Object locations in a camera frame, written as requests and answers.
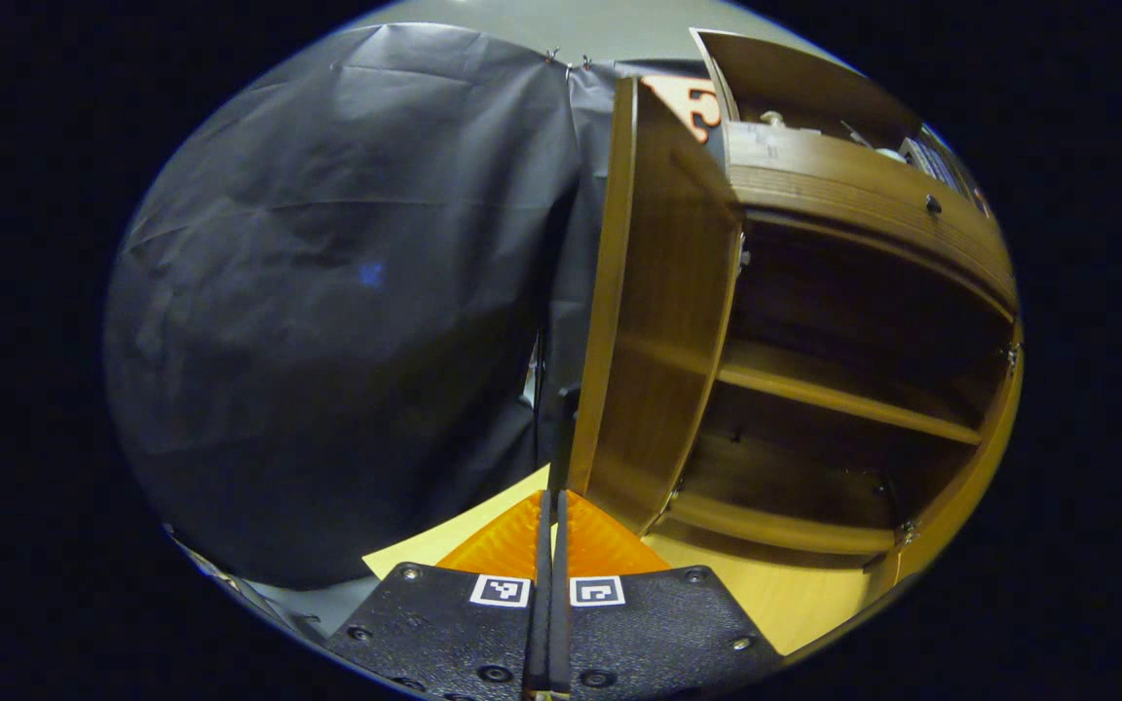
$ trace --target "screw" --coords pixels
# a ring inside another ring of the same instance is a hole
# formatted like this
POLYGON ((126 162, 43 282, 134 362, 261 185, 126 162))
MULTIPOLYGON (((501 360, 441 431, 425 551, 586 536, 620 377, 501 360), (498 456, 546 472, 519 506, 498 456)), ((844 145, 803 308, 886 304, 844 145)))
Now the screw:
POLYGON ((606 686, 611 686, 614 682, 617 682, 617 675, 614 673, 606 673, 604 670, 588 670, 582 673, 579 677, 579 682, 583 686, 589 686, 592 689, 604 689, 606 686))
POLYGON ((479 679, 485 682, 502 683, 512 680, 513 673, 498 665, 484 665, 479 667, 479 679))
POLYGON ((399 677, 393 677, 393 682, 399 683, 402 686, 408 686, 415 691, 426 691, 426 688, 423 686, 423 683, 414 682, 414 680, 411 680, 408 677, 403 677, 402 675, 399 675, 399 677))

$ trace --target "open cabinet door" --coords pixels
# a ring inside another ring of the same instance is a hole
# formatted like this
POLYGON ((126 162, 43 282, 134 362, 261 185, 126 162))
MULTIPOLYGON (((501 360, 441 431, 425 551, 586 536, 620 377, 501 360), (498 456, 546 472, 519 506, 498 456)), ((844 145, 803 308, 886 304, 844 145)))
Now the open cabinet door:
POLYGON ((569 487, 642 534, 668 504, 721 356, 742 210, 637 77, 618 81, 569 487))

